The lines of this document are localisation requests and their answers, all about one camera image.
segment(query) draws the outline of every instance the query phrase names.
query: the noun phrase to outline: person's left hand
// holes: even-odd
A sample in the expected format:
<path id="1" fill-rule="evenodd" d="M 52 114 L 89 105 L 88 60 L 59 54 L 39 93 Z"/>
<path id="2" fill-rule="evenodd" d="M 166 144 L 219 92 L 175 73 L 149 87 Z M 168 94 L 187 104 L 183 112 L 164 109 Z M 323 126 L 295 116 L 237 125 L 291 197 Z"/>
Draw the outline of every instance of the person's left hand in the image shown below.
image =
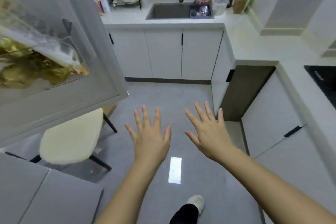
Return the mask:
<path id="1" fill-rule="evenodd" d="M 164 136 L 161 134 L 160 109 L 155 109 L 154 123 L 151 125 L 146 107 L 142 107 L 143 121 L 137 110 L 134 111 L 138 134 L 129 124 L 125 124 L 134 142 L 135 162 L 158 168 L 165 160 L 171 139 L 171 126 L 166 128 Z"/>

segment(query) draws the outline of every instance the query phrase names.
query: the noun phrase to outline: sink basin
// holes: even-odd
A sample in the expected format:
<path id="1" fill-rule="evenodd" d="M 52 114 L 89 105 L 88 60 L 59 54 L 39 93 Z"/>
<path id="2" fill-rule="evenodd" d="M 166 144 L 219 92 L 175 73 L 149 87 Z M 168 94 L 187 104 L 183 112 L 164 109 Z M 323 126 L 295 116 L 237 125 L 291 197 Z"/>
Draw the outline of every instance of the sink basin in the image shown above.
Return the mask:
<path id="1" fill-rule="evenodd" d="M 154 4 L 146 20 L 150 19 L 187 19 L 190 18 L 190 4 L 162 3 Z"/>
<path id="2" fill-rule="evenodd" d="M 206 4 L 198 5 L 193 3 L 158 3 L 154 4 L 149 11 L 146 20 L 154 19 L 213 19 L 211 6 L 208 6 L 206 16 L 198 13 Z"/>

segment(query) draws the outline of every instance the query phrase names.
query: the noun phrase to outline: black pants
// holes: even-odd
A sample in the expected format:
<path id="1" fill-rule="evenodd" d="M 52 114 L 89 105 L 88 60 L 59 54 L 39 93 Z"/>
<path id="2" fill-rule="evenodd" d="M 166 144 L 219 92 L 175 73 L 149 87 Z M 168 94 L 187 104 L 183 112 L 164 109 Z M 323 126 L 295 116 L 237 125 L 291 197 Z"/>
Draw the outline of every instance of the black pants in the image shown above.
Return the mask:
<path id="1" fill-rule="evenodd" d="M 197 207 L 193 204 L 186 204 L 174 214 L 169 224 L 196 224 L 197 218 Z"/>

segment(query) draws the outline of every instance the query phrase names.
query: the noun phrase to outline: person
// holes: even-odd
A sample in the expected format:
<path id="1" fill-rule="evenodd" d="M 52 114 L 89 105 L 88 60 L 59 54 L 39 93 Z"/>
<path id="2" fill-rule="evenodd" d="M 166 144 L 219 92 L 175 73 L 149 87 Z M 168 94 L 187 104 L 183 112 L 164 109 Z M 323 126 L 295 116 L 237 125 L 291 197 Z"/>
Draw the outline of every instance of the person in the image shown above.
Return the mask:
<path id="1" fill-rule="evenodd" d="M 336 223 L 336 217 L 330 211 L 237 149 L 225 129 L 222 109 L 218 111 L 217 122 L 207 102 L 205 111 L 197 102 L 195 107 L 200 120 L 188 110 L 185 114 L 194 125 L 197 136 L 191 131 L 185 134 L 205 156 L 227 169 L 274 223 Z M 137 111 L 134 112 L 138 133 L 129 124 L 125 125 L 134 142 L 135 161 L 96 224 L 136 223 L 147 188 L 166 158 L 171 126 L 162 136 L 160 110 L 155 109 L 153 125 L 144 106 L 142 115 L 143 120 Z M 203 208 L 203 198 L 193 196 L 175 213 L 170 224 L 195 224 Z"/>

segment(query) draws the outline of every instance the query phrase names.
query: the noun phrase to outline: glossy floor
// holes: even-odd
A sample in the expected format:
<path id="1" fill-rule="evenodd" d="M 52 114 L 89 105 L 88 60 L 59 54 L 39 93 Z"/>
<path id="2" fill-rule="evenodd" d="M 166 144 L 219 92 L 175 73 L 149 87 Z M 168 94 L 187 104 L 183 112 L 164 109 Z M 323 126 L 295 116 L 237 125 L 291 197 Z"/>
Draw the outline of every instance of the glossy floor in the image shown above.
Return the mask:
<path id="1" fill-rule="evenodd" d="M 134 109 L 140 110 L 142 105 L 146 105 L 153 118 L 155 107 L 159 107 L 162 131 L 169 124 L 172 125 L 171 146 L 148 188 L 138 223 L 169 223 L 189 197 L 199 194 L 205 200 L 199 224 L 261 224 L 258 205 L 253 197 L 228 171 L 200 153 L 184 134 L 185 130 L 195 130 L 184 114 L 184 108 L 197 115 L 195 101 L 208 101 L 212 105 L 210 85 L 134 83 L 129 88 L 129 94 L 127 99 L 118 103 L 110 118 L 118 133 L 114 134 L 106 125 L 95 149 L 96 155 L 112 166 L 110 172 L 90 160 L 67 166 L 52 166 L 43 161 L 40 164 L 103 186 L 104 194 L 98 210 L 100 214 L 134 161 L 133 142 L 124 123 L 130 123 L 135 128 Z M 234 144 L 244 149 L 240 124 L 226 122 L 226 127 Z M 36 135 L 7 150 L 27 159 L 32 158 L 37 153 L 41 137 Z M 174 157 L 177 167 L 174 172 L 170 171 L 171 157 Z"/>

